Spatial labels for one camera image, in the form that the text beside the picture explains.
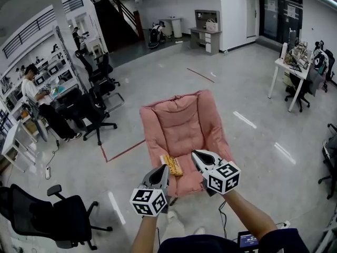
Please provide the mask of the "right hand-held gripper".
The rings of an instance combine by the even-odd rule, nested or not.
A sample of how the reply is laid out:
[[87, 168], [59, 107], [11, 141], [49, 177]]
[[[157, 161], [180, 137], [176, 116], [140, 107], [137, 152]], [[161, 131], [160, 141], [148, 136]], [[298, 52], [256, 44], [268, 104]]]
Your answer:
[[241, 169], [233, 161], [221, 160], [218, 154], [208, 150], [193, 150], [191, 157], [202, 173], [202, 185], [210, 197], [216, 193], [224, 195], [239, 185]]

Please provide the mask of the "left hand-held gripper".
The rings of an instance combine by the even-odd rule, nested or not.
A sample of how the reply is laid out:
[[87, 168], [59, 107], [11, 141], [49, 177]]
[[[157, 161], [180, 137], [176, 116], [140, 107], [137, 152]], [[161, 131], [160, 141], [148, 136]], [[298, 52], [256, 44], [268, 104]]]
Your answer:
[[157, 217], [160, 213], [167, 213], [169, 197], [167, 186], [169, 185], [170, 170], [168, 165], [152, 169], [142, 181], [142, 187], [133, 190], [130, 204], [140, 216]]

